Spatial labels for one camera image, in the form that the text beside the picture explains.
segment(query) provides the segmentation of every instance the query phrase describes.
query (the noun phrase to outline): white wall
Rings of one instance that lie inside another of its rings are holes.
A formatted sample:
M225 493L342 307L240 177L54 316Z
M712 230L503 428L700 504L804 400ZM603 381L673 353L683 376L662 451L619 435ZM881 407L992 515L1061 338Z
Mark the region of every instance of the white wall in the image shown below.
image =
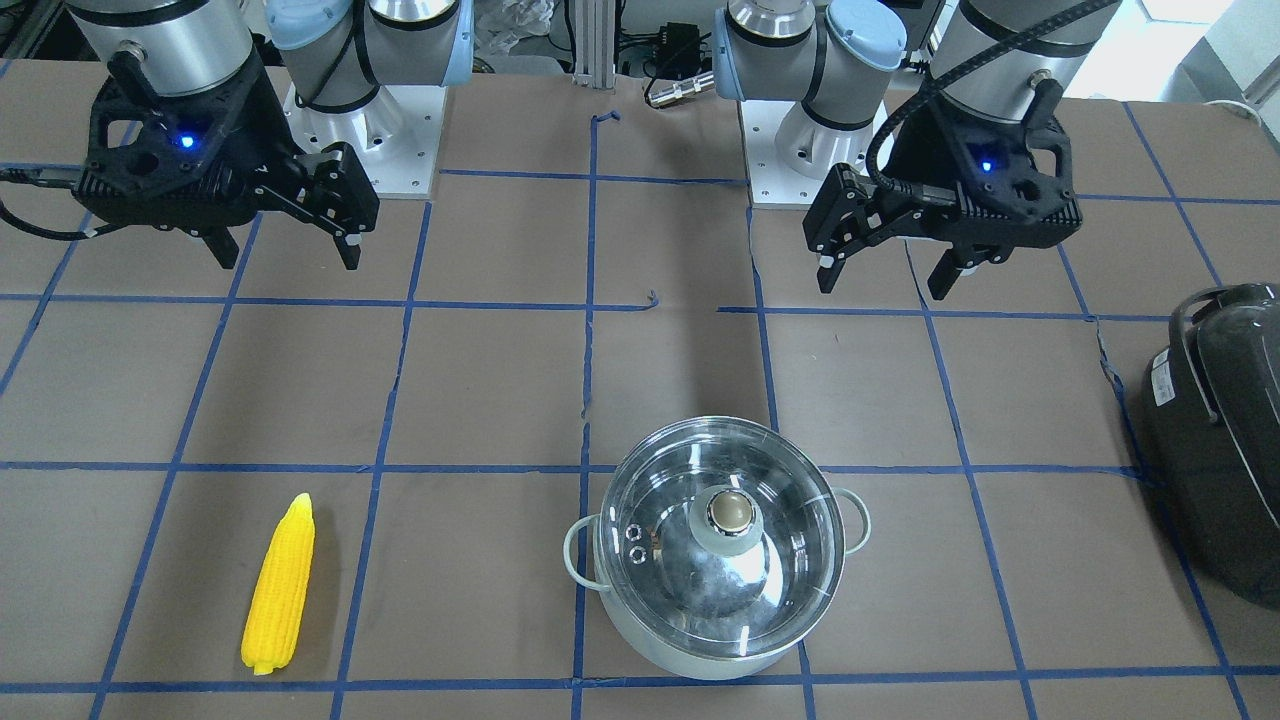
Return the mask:
M1240 88L1280 55L1280 0L1235 0L1204 36Z

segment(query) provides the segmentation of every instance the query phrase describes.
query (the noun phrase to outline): stainless steel pot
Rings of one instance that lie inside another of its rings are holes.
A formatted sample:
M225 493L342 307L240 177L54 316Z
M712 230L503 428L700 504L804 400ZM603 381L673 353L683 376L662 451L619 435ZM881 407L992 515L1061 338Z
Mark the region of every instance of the stainless steel pot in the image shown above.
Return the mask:
M863 519L845 547L836 497ZM590 527L596 580L577 573ZM736 418L694 418L645 438L618 465L602 511L564 536L564 568L653 664L727 680L768 667L831 605L844 560L867 544L861 498L832 488L800 450Z

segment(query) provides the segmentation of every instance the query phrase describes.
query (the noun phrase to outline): metal connector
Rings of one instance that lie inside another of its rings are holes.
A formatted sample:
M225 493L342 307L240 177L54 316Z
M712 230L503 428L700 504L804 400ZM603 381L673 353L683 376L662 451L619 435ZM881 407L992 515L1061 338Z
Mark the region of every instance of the metal connector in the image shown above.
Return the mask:
M664 90L654 91L649 95L649 105L654 108L667 108L680 102L685 97L692 97L699 92L716 88L716 73L705 72L689 79L682 79Z

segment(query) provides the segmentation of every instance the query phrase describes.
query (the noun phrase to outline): black cable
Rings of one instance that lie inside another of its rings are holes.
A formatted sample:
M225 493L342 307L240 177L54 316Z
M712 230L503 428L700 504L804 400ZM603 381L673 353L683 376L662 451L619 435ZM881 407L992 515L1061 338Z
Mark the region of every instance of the black cable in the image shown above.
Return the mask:
M707 33L703 33L701 36L699 36L698 40L690 40L689 42L681 45L675 53L671 54L669 58L667 58L666 63L658 65L653 70L653 76L649 77L649 85L645 86L645 88L644 88L643 97L644 97L644 104L645 105L653 108L654 110L660 110L662 109L662 108L654 108L653 102L649 101L649 94L653 92L653 86L658 82L658 76L660 76L662 72L666 70L667 67L669 67L671 63L673 63L676 60L676 58L680 56L681 53L684 53L685 50L689 50L694 45L701 46L703 41L705 41L710 36L712 36L712 33L707 32Z
M568 19L568 0L564 0L564 29L568 31L568 54L573 56L573 69L577 72L577 37L573 35L573 20Z
M352 6L351 6L351 12L352 13L362 13L364 12L364 4L358 3L358 1L353 3ZM298 88L294 88L293 102L298 108L310 108L311 102L314 102L316 97L320 97L320 95L324 92L324 88L329 86L329 79L333 78L333 73L338 72L338 65L342 63L343 58L347 56L347 51L351 50L352 42L356 41L356 22L355 20L356 19L353 17L352 22L351 22L351 29L347 31L347 38L342 41L342 50L338 50L338 54L334 56L333 61L329 63L329 67L326 67L324 69L324 73L320 76L320 83L316 87L315 94L311 95L311 100L303 100L302 99L302 92Z
M878 131L876 131L876 135L872 137L872 143L867 149L867 174L870 176L876 184L883 187L884 190L910 195L913 199L931 205L948 204L937 199L925 197L924 186L920 183L904 182L897 178L887 177L881 172L878 158L879 150L881 146L884 145L884 141L888 140L888 136L892 135L893 128L902 124L904 120L919 111L920 108L928 105L929 101L937 97L938 94L947 86L954 85L956 81L973 73L978 68L982 68L983 65L1018 50L1032 41L1039 40L1051 32L1061 29L1075 20L1092 15L1103 8L1117 3L1120 3L1120 0L1085 0L1084 3L1073 5L1056 15L1046 18L1016 35L1011 35L1005 40L1001 40L982 53L978 53L973 58L969 58L964 63L960 63L955 68L951 68L951 70L936 81L925 79L924 87L922 87L920 91L916 92L910 100L902 104L901 108L893 110L893 114L884 120L884 124L882 124Z
M93 228L93 229L91 229L88 232L51 231L51 229L42 228L40 225L33 225L33 224L28 223L27 220L23 220L22 218L19 218L18 215L14 215L13 213L9 211L9 208L5 208L5 204L4 204L3 200L0 200L0 220L4 220L5 223L8 223L8 224L10 224L10 225L13 225L15 228L18 228L19 231L22 231L22 232L24 232L27 234L33 234L36 237L42 237L45 240L59 240L59 241L63 241L63 242L76 242L77 240L88 240L91 237L99 237L99 236L113 233L113 232L115 232L115 231L118 231L118 229L120 229L120 228L124 227L124 225L115 225L115 224L110 224L109 223L109 224L105 224L105 225L99 225L99 227L96 227L96 228Z

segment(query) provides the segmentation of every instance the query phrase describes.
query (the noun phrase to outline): toy corn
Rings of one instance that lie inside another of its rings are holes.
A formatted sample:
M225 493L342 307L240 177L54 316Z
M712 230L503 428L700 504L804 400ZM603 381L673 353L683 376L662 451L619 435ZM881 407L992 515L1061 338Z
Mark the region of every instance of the toy corn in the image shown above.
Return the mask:
M253 669L255 675L268 675L293 660L302 606L307 600L315 539L311 496L302 493L293 498L275 527L257 575L257 587L253 588L253 602L241 641L241 660Z

